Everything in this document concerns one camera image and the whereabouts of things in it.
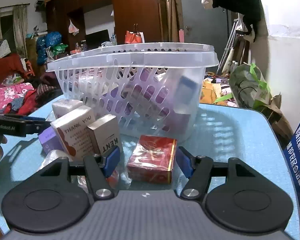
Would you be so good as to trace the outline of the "red white hanging bag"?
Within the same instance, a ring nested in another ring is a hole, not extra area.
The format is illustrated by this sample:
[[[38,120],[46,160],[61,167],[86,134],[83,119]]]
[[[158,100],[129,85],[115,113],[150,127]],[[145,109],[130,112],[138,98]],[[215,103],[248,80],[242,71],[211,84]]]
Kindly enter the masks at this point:
[[[143,38],[140,32],[126,31],[125,44],[143,43]]]

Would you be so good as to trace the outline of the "grey metal door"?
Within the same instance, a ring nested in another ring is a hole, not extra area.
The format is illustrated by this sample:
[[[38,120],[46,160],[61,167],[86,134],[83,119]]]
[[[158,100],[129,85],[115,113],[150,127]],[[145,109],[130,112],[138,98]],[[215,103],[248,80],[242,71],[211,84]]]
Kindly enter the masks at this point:
[[[227,14],[221,8],[205,9],[202,0],[181,0],[184,38],[223,50],[228,40]]]

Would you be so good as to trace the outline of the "red gift box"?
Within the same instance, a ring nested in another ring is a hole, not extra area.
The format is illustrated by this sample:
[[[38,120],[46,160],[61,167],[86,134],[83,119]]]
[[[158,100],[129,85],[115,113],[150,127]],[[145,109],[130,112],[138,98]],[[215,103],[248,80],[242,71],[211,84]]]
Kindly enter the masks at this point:
[[[152,184],[170,184],[177,140],[141,135],[126,168],[131,180]]]

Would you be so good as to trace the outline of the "white Thank You box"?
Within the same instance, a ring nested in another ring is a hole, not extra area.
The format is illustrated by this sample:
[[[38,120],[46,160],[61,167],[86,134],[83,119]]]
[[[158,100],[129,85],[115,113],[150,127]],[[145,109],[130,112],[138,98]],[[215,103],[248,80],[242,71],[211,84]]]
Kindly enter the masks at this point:
[[[88,106],[80,106],[51,122],[65,152],[73,160],[83,160],[94,152],[88,133],[88,125],[95,122],[94,111]]]

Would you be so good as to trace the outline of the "dark purple box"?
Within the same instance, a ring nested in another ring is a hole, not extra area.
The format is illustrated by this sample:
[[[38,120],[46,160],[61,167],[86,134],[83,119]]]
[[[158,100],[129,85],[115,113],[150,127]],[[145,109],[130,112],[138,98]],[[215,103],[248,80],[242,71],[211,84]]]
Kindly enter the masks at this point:
[[[190,115],[177,109],[175,96],[181,69],[130,68],[121,97],[128,100],[126,114],[132,113],[141,134],[181,137],[188,128]]]

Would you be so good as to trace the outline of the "green plastic bag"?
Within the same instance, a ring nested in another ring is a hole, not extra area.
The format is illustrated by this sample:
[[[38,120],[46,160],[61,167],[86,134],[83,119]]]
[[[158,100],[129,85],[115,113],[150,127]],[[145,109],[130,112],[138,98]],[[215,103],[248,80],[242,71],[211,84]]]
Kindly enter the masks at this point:
[[[230,75],[229,85],[240,108],[257,109],[270,104],[270,88],[254,63],[236,67]]]

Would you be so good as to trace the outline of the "brown wooden wardrobe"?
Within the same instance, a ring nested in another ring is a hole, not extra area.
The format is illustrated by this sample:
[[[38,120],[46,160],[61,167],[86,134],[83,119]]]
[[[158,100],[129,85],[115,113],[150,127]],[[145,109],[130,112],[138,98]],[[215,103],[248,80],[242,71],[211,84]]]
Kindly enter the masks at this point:
[[[69,50],[87,35],[106,31],[119,44],[134,25],[146,42],[163,41],[159,0],[44,0],[48,31],[57,31]]]

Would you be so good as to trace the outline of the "grey Kent box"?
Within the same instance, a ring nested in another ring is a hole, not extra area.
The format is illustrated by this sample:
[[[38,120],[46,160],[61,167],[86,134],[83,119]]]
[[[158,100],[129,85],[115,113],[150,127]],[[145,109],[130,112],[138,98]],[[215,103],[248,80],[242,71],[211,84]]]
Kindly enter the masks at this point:
[[[123,153],[119,124],[115,115],[104,115],[89,124],[87,129],[95,154],[105,155],[115,146]]]

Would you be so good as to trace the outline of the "light purple box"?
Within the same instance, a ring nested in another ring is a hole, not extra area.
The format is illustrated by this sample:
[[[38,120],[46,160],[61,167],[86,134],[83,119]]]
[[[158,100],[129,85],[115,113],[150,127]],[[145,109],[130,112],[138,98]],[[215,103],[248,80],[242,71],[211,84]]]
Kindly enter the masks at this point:
[[[48,127],[38,135],[38,139],[42,145],[43,151],[48,154],[53,150],[63,150],[59,138],[57,137],[54,129]]]

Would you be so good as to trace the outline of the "white plastic basket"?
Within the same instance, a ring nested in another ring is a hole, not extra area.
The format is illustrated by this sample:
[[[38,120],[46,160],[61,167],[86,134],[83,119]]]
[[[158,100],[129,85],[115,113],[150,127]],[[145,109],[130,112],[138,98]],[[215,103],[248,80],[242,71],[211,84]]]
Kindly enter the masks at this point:
[[[97,48],[47,64],[67,99],[82,100],[97,117],[117,117],[122,134],[186,140],[192,133],[214,47],[197,43],[137,43]]]

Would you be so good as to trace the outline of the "white black hanging jacket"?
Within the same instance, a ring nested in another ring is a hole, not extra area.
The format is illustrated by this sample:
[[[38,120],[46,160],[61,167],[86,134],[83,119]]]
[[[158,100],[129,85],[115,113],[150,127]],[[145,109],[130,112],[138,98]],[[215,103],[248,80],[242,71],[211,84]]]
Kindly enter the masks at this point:
[[[242,15],[245,28],[237,33],[246,36],[250,42],[256,41],[261,20],[260,0],[202,0],[202,5],[205,9],[221,7]]]

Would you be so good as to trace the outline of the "white round roll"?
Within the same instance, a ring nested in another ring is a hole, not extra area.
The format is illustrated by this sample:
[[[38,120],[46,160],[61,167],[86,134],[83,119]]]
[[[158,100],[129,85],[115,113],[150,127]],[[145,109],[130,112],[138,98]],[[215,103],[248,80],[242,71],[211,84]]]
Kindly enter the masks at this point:
[[[38,171],[41,170],[42,168],[44,168],[45,166],[49,165],[51,162],[55,161],[58,158],[62,158],[62,159],[68,158],[69,161],[73,161],[72,156],[70,156],[66,152],[63,152],[61,150],[52,150],[47,154],[47,156],[43,160],[42,164],[38,168]]]

